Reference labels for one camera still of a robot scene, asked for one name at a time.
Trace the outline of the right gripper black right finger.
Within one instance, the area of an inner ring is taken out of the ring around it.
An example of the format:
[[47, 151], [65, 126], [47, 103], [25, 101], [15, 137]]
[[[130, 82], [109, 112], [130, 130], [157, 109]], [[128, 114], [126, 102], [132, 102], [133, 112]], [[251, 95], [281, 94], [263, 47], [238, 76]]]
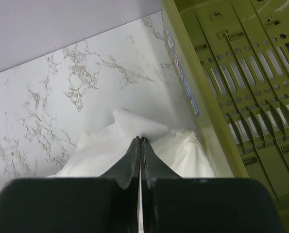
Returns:
[[146, 233], [278, 233], [267, 189], [246, 178], [182, 178], [140, 144]]

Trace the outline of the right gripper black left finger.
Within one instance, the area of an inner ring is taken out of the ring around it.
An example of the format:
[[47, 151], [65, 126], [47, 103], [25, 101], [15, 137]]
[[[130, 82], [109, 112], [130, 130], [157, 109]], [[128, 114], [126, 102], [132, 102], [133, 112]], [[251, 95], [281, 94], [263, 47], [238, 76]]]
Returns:
[[98, 177], [17, 179], [0, 192], [0, 233], [138, 232], [140, 139]]

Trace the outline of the white t shirt robot print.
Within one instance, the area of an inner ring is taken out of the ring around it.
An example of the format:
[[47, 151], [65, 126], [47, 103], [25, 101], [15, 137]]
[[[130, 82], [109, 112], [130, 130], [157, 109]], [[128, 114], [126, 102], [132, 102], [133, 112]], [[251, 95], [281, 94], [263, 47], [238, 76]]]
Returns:
[[55, 177], [98, 177], [121, 159], [139, 137], [145, 159], [154, 153], [183, 178], [213, 178], [214, 171], [195, 132], [171, 129], [118, 108], [114, 123], [98, 132], [82, 131], [75, 152]]

